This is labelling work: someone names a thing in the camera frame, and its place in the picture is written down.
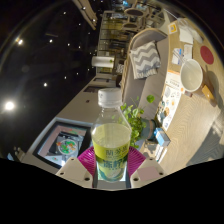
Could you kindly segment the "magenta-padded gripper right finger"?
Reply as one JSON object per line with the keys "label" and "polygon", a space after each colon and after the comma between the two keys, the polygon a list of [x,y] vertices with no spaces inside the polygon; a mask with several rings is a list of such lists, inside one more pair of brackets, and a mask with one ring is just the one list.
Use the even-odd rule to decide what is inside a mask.
{"label": "magenta-padded gripper right finger", "polygon": [[127,172],[131,188],[143,187],[166,176],[154,158],[145,157],[133,147],[129,148]]}

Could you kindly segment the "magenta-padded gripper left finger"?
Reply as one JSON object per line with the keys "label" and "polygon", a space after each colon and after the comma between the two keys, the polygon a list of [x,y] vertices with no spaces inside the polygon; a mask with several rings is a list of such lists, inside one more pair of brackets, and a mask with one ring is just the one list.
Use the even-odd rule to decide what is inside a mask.
{"label": "magenta-padded gripper left finger", "polygon": [[92,188],[96,167],[94,148],[90,147],[77,158],[69,158],[56,175],[81,187]]}

